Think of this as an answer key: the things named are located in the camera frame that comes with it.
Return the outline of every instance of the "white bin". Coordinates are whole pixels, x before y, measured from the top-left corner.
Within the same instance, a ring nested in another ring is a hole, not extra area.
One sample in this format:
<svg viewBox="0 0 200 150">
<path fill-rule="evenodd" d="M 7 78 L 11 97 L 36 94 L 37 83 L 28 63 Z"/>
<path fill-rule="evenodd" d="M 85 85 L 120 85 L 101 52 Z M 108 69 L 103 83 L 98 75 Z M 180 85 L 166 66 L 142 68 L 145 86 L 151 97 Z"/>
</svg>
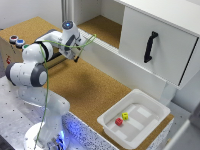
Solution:
<svg viewBox="0 0 200 150">
<path fill-rule="evenodd" d="M 115 120 L 122 119 L 123 112 L 128 113 L 128 120 L 117 126 Z M 103 113 L 97 121 L 119 145 L 125 149 L 136 149 L 169 113 L 169 108 L 135 89 Z"/>
</svg>

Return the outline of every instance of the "black handle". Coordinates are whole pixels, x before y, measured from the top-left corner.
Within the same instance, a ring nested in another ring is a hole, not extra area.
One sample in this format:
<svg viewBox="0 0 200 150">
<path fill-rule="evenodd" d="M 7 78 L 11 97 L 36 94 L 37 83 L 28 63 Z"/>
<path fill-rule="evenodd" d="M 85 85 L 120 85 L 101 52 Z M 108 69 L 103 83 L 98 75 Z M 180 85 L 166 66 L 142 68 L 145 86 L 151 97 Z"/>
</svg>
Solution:
<svg viewBox="0 0 200 150">
<path fill-rule="evenodd" d="M 157 36 L 158 36 L 158 33 L 153 31 L 151 36 L 149 37 L 149 40 L 147 42 L 146 52 L 144 55 L 144 63 L 147 63 L 152 59 L 152 57 L 150 56 L 151 48 L 152 48 L 152 44 L 153 44 L 153 39 L 155 39 Z"/>
</svg>

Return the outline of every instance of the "cable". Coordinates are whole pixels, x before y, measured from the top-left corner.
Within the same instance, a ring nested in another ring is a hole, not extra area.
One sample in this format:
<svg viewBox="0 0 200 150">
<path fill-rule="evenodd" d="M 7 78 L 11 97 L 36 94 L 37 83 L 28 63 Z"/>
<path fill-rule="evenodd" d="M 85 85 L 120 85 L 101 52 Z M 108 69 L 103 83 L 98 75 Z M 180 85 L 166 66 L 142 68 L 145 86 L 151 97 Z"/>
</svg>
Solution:
<svg viewBox="0 0 200 150">
<path fill-rule="evenodd" d="M 49 40 L 45 40 L 45 41 L 42 41 L 42 42 L 50 42 L 50 43 L 55 43 L 55 44 L 58 44 L 58 45 L 61 45 L 61 46 L 65 46 L 65 47 L 70 47 L 70 48 L 81 48 L 81 51 L 79 53 L 79 55 L 77 56 L 75 62 L 78 61 L 83 49 L 85 46 L 89 45 L 90 43 L 92 43 L 96 38 L 96 34 L 92 35 L 88 40 L 87 42 L 84 44 L 84 45 L 81 45 L 81 46 L 67 46 L 67 45 L 62 45 L 60 43 L 57 43 L 57 42 L 54 42 L 54 41 L 49 41 Z M 40 136 L 40 131 L 41 131 L 41 128 L 42 128 L 42 124 L 44 122 L 44 118 L 45 118 L 45 115 L 46 115 L 46 109 L 47 109 L 47 98 L 48 98 L 48 92 L 49 92 L 49 74 L 48 74 L 48 67 L 47 67 L 47 62 L 46 62 L 46 58 L 45 58 L 45 54 L 44 54 L 44 51 L 42 49 L 42 46 L 41 44 L 40 45 L 40 49 L 41 49 L 41 52 L 42 52 L 42 56 L 44 58 L 44 62 L 45 62 L 45 68 L 47 70 L 47 93 L 46 93 L 46 97 L 45 97 L 45 110 L 44 110 L 44 114 L 43 114 L 43 117 L 42 117 L 42 122 L 41 122 L 41 125 L 40 125 L 40 129 L 39 129 L 39 132 L 38 132 L 38 135 L 37 135 L 37 139 L 36 139 L 36 142 L 35 142 L 35 147 L 34 147 L 34 150 L 36 149 L 36 145 L 37 145 L 37 142 L 38 142 L 38 138 Z"/>
<path fill-rule="evenodd" d="M 41 131 L 41 128 L 42 128 L 42 124 L 44 122 L 44 117 L 46 115 L 46 110 L 47 110 L 47 98 L 48 98 L 48 92 L 49 92 L 49 74 L 48 74 L 48 67 L 47 67 L 47 62 L 46 62 L 46 58 L 45 58 L 45 54 L 44 54 L 44 51 L 42 50 L 42 46 L 40 44 L 40 49 L 41 49 L 41 52 L 42 52 L 42 56 L 44 58 L 44 62 L 45 62 L 45 68 L 47 70 L 47 93 L 46 93 L 46 97 L 45 97 L 45 110 L 44 110 L 44 114 L 43 114 L 43 117 L 42 117 L 42 122 L 41 122 L 41 125 L 40 125 L 40 129 L 39 129 L 39 132 L 38 132 L 38 135 L 37 135 L 37 139 L 36 139 L 36 142 L 35 142 L 35 147 L 34 147 L 34 150 L 36 148 L 36 145 L 37 145 L 37 142 L 38 142 L 38 138 L 39 138 L 39 135 L 40 135 L 40 131 Z"/>
</svg>

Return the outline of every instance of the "round white base plate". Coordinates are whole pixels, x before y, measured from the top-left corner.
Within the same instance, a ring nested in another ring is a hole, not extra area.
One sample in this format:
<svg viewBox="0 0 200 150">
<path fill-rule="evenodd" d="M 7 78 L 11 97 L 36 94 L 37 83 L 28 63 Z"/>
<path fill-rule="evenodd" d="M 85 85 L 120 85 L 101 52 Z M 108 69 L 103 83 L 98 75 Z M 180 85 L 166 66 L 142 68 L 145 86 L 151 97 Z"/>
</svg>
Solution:
<svg viewBox="0 0 200 150">
<path fill-rule="evenodd" d="M 46 149 L 48 149 L 48 148 L 42 149 L 39 146 L 36 146 L 36 148 L 34 149 L 34 147 L 35 147 L 34 138 L 40 129 L 40 125 L 41 125 L 41 122 L 35 124 L 26 132 L 25 137 L 24 137 L 24 149 L 25 150 L 46 150 Z"/>
</svg>

